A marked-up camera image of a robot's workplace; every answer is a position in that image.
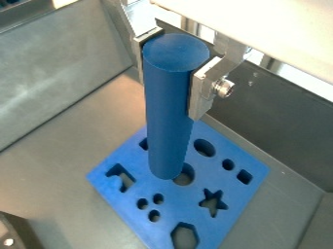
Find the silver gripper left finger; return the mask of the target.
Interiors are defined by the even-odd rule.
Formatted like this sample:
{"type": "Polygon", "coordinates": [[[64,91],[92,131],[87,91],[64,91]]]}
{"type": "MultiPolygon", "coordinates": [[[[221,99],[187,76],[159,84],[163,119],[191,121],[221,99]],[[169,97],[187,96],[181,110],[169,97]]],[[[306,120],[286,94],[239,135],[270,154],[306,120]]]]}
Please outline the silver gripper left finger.
{"type": "Polygon", "coordinates": [[[130,43],[136,60],[139,82],[143,82],[142,47],[163,30],[156,25],[150,0],[119,0],[123,22],[130,33],[130,43]]]}

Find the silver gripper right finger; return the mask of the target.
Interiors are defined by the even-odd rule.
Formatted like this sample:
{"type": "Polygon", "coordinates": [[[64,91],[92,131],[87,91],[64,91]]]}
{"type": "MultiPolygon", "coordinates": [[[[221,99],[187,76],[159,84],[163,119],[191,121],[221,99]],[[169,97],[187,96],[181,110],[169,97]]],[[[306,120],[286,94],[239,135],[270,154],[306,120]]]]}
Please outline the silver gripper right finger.
{"type": "Polygon", "coordinates": [[[189,117],[198,121],[213,107],[214,98],[226,98],[234,83],[226,79],[249,55],[249,47],[217,32],[213,57],[194,72],[189,97],[189,117]]]}

